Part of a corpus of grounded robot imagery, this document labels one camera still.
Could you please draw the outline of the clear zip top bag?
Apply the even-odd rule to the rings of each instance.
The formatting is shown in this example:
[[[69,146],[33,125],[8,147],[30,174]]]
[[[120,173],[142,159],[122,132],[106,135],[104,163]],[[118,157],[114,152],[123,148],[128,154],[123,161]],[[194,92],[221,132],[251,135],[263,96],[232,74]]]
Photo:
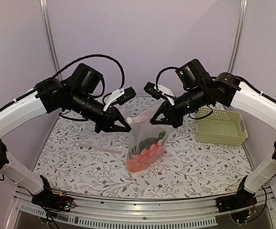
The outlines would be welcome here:
[[[126,162],[129,172],[143,170],[165,152],[171,128],[150,123],[158,108],[158,105],[153,106],[137,116],[127,118],[131,127]]]

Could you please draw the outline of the clear zip bag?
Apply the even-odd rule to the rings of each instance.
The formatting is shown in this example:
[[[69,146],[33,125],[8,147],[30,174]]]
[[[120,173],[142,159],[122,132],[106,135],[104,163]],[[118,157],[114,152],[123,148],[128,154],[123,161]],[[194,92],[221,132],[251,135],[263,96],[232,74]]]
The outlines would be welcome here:
[[[165,152],[171,128],[150,123],[158,108],[158,105],[153,106],[137,116],[127,118],[131,127],[126,162],[129,172],[143,170]]]
[[[127,134],[124,133],[81,133],[75,146],[91,153],[121,155],[126,150]]]

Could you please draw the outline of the green leafy vegetable toy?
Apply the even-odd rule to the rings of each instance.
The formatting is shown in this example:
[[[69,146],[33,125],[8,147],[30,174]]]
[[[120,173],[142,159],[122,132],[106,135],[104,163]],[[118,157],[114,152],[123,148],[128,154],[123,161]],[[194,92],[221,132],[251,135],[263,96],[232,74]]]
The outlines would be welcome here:
[[[148,137],[142,141],[140,141],[137,145],[135,145],[131,152],[135,155],[140,154],[144,149],[150,148],[153,144],[157,143],[159,140],[163,140],[167,135],[166,131],[163,130],[159,133],[158,137]]]

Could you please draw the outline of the red carrot toy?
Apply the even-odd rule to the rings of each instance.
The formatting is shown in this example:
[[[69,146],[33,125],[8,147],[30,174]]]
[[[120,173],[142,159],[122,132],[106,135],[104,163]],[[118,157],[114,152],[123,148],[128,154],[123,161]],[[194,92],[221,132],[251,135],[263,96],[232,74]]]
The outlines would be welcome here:
[[[141,152],[141,154],[139,154],[138,158],[143,159],[145,157],[155,156],[155,155],[160,154],[162,152],[164,152],[163,147],[157,147],[157,148],[153,148],[153,149],[149,148],[149,149],[143,150]]]

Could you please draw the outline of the orange tangerine front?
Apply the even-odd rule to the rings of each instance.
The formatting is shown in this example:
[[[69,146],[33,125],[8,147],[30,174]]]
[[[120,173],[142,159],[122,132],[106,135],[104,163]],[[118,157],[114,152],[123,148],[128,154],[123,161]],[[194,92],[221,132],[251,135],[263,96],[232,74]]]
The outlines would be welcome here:
[[[139,172],[147,166],[144,162],[127,160],[126,167],[129,172]]]

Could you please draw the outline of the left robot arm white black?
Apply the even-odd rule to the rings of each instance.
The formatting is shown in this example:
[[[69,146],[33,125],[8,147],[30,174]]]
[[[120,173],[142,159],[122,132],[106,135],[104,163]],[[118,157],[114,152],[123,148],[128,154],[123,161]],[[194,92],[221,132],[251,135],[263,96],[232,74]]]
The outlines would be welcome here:
[[[37,195],[46,207],[56,203],[50,185],[14,159],[1,139],[22,124],[58,109],[74,111],[83,121],[95,122],[96,133],[130,132],[130,126],[113,105],[123,105],[134,98],[134,89],[117,89],[102,104],[92,93],[103,80],[100,72],[81,63],[67,79],[46,79],[0,110],[0,173]]]

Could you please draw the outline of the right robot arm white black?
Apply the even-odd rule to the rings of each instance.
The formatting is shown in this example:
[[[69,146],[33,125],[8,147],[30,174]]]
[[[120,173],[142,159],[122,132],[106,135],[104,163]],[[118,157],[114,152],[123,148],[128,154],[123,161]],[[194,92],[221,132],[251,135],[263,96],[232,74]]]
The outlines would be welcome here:
[[[157,100],[165,100],[151,118],[151,124],[177,128],[183,124],[185,115],[196,113],[205,105],[220,103],[244,111],[276,130],[276,100],[257,90],[246,79],[226,72],[212,77],[198,59],[172,69],[182,82],[185,93],[176,97],[169,88],[158,82],[148,82],[144,91]],[[243,178],[232,204],[242,208],[275,175],[276,141],[273,152]]]

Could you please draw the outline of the floral pattern table mat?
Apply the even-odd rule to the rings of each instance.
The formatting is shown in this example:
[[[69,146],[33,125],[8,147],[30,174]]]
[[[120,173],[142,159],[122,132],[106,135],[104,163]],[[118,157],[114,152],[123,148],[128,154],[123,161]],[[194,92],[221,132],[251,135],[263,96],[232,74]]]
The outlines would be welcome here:
[[[76,147],[81,133],[95,133],[92,122],[59,118],[34,167],[52,188],[115,198],[195,198],[233,193],[252,168],[244,149],[195,141],[195,125],[184,119],[173,129],[161,158],[137,173],[121,155]]]

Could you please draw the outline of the beige perforated plastic basket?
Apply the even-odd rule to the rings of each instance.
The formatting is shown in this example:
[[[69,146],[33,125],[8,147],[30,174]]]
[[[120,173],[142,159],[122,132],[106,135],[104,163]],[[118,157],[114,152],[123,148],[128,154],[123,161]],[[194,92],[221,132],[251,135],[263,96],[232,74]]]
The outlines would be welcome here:
[[[203,107],[195,114],[197,142],[241,146],[247,138],[248,132],[238,112]]]

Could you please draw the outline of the front aluminium rail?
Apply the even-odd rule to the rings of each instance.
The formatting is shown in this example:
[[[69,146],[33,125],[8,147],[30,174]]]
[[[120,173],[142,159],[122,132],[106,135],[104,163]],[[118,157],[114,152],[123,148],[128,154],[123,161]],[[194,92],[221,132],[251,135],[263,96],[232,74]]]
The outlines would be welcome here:
[[[237,224],[231,212],[220,212],[216,197],[130,199],[68,192],[76,206],[48,218],[17,188],[7,217],[7,229],[276,229],[276,200],[270,186],[256,194],[247,223]]]

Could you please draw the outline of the right aluminium frame post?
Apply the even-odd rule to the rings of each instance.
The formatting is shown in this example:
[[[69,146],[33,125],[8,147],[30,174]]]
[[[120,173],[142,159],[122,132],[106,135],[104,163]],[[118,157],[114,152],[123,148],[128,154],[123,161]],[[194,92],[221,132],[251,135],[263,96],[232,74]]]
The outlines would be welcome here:
[[[236,34],[235,34],[232,54],[231,54],[231,58],[230,58],[228,70],[227,70],[228,73],[233,73],[234,68],[235,68],[237,56],[238,56],[239,49],[240,49],[241,38],[242,38],[243,30],[244,30],[244,25],[245,25],[247,4],[248,4],[248,0],[240,1],[238,22],[237,22],[237,26],[236,26]]]

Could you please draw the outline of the aluminium frame post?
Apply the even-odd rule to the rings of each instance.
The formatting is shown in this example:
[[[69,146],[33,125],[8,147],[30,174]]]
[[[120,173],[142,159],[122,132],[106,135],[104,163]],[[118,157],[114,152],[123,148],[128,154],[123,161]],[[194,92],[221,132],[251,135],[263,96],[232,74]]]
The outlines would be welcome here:
[[[241,38],[242,38],[243,30],[244,30],[244,25],[245,25],[247,4],[248,4],[248,0],[240,1],[238,22],[237,22],[237,26],[236,26],[236,34],[235,34],[232,54],[231,54],[231,58],[230,58],[228,70],[227,70],[228,73],[233,73],[234,68],[235,68],[237,56],[238,56],[239,49],[240,49]]]
[[[58,58],[56,55],[55,45],[53,41],[53,34],[50,24],[50,17],[48,11],[48,4],[46,0],[39,0],[40,2],[40,10],[42,15],[42,21],[44,26],[44,32],[47,39],[48,49],[50,53],[50,57],[52,60],[54,71],[57,72],[59,70]]]

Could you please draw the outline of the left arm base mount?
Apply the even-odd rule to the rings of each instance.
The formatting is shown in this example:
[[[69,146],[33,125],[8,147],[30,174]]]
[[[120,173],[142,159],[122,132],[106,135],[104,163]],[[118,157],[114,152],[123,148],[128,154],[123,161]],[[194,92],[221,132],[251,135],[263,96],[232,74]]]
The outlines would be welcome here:
[[[43,191],[37,195],[32,195],[33,204],[57,212],[69,212],[70,209],[76,206],[74,199],[68,196],[66,192],[62,192],[60,194],[53,193],[48,180],[42,175],[40,175],[40,178],[43,182]]]

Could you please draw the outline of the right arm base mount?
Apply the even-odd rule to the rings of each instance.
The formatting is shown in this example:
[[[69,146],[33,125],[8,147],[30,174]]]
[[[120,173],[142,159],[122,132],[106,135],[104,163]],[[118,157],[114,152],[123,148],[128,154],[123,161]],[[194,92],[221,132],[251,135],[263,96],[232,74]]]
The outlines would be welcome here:
[[[244,183],[246,179],[247,176],[241,180],[238,190],[235,194],[218,197],[215,200],[216,207],[220,213],[249,207],[257,203],[255,193],[252,194],[244,189]]]

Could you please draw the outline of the left aluminium frame post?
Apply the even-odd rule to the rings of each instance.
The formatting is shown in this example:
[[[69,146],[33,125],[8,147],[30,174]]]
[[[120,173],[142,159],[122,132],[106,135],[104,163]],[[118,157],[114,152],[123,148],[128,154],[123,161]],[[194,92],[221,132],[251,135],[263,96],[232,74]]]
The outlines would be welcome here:
[[[58,58],[56,55],[55,45],[53,41],[53,34],[50,24],[50,17],[48,11],[48,4],[46,0],[39,0],[40,2],[40,10],[42,15],[42,21],[44,26],[44,32],[47,39],[48,49],[50,53],[50,57],[52,60],[54,71],[57,72],[59,70]]]

